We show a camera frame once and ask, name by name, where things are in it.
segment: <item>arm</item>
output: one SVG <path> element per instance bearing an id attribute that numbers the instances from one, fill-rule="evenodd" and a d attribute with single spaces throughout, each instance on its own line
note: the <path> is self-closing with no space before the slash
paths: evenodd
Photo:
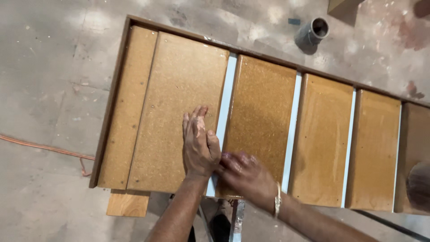
<path id="1" fill-rule="evenodd" d="M 188 239 L 209 177 L 221 159 L 217 136 L 212 130 L 205 131 L 203 119 L 207 111 L 207 107 L 198 106 L 191 116 L 184 114 L 182 155 L 187 175 L 146 241 L 175 242 Z"/>
<path id="2" fill-rule="evenodd" d="M 277 184 L 254 156 L 223 154 L 217 173 L 240 195 L 257 207 L 274 214 Z M 279 219 L 311 241 L 376 241 L 372 237 L 301 204 L 281 193 Z"/>

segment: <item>forearm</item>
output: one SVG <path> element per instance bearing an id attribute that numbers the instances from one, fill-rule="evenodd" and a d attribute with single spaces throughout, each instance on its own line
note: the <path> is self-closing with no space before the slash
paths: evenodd
<path id="1" fill-rule="evenodd" d="M 173 201 L 158 220 L 146 241 L 186 241 L 207 180 L 203 177 L 186 176 Z"/>
<path id="2" fill-rule="evenodd" d="M 300 234 L 314 242 L 325 241 L 376 241 L 372 237 L 329 216 L 301 204 L 285 193 L 281 193 L 283 203 L 279 219 Z"/>

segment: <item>left hand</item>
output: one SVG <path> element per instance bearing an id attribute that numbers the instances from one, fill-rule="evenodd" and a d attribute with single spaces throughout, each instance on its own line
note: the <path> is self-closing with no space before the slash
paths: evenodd
<path id="1" fill-rule="evenodd" d="M 213 130 L 206 132 L 207 106 L 197 106 L 191 116 L 184 113 L 182 155 L 187 176 L 209 178 L 221 160 L 221 148 Z"/>

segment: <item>silver bracelet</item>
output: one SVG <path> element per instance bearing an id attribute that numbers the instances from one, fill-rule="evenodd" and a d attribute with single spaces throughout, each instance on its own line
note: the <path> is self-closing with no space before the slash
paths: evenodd
<path id="1" fill-rule="evenodd" d="M 282 198 L 281 198 L 281 185 L 279 185 L 279 182 L 277 183 L 278 185 L 278 196 L 275 197 L 275 214 L 273 215 L 273 217 L 275 219 L 278 218 L 279 215 L 279 207 L 282 204 Z"/>

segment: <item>right hand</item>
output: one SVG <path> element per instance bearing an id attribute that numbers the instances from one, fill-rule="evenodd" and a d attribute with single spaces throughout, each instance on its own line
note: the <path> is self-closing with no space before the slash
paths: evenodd
<path id="1" fill-rule="evenodd" d="M 270 214 L 274 213 L 278 186 L 256 157 L 245 152 L 223 153 L 216 172 L 246 200 Z"/>

